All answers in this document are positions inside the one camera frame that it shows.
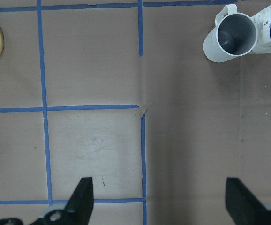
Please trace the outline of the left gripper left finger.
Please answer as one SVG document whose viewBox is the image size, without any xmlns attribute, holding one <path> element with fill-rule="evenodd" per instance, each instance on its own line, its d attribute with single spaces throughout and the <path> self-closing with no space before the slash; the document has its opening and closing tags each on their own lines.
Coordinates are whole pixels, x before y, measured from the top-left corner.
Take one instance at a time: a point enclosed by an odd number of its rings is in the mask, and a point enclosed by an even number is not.
<svg viewBox="0 0 271 225">
<path fill-rule="evenodd" d="M 81 178 L 64 211 L 68 215 L 68 225 L 87 225 L 94 207 L 92 177 Z"/>
</svg>

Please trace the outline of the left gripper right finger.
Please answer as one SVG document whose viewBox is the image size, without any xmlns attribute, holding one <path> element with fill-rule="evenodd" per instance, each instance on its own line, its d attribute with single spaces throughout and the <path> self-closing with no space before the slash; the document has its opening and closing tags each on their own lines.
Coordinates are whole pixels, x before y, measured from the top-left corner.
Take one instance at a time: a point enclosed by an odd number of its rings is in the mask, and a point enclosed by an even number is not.
<svg viewBox="0 0 271 225">
<path fill-rule="evenodd" d="M 238 178 L 226 179 L 225 207 L 236 225 L 271 225 L 271 210 Z"/>
</svg>

